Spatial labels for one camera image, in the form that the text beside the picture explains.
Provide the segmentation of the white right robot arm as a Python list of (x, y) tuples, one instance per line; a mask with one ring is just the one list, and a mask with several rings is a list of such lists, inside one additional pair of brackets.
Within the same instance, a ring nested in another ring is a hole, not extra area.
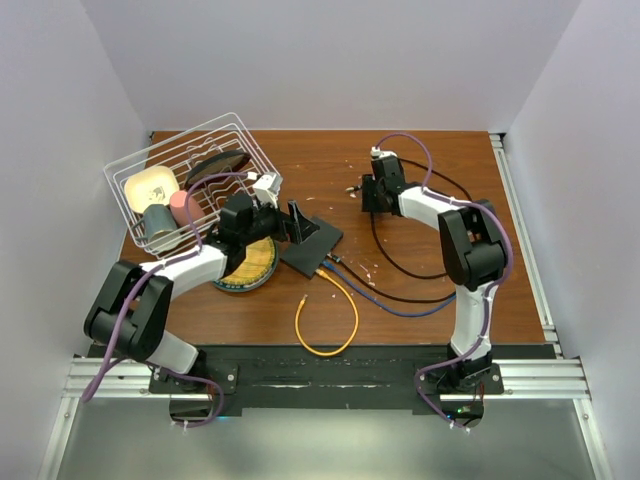
[(513, 266), (513, 248), (488, 201), (463, 201), (405, 179), (399, 158), (373, 148), (362, 177), (362, 210), (419, 221), (439, 232), (443, 265), (455, 284), (456, 316), (447, 359), (433, 369), (441, 387), (469, 392), (492, 365), (495, 293)]

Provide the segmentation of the black network switch box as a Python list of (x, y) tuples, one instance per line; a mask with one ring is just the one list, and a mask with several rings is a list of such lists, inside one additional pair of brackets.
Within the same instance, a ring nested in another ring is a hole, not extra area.
[(311, 221), (319, 229), (301, 244), (291, 244), (280, 261), (307, 279), (311, 279), (327, 255), (342, 240), (344, 232), (324, 219), (313, 216)]

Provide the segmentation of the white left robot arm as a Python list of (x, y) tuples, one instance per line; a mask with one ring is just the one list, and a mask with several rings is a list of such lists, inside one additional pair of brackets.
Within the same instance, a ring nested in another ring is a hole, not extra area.
[(222, 208), (204, 242), (188, 252), (146, 264), (115, 263), (84, 324), (85, 335), (107, 347), (87, 395), (95, 393), (116, 365), (115, 354), (172, 371), (173, 382), (185, 392), (200, 390), (207, 368), (198, 362), (199, 350), (166, 330), (172, 300), (235, 272), (247, 247), (259, 240), (270, 237), (301, 244), (318, 230), (294, 201), (283, 212), (237, 194)]

